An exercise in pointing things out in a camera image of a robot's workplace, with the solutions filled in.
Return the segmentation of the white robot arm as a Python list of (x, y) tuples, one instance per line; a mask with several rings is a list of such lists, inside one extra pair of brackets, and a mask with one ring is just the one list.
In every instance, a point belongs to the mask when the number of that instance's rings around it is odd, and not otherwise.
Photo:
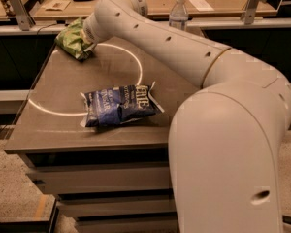
[(145, 15), (146, 0), (99, 0), (84, 31), (95, 43), (129, 41), (199, 89), (169, 132), (180, 233), (282, 233), (277, 159), (291, 84), (244, 52)]

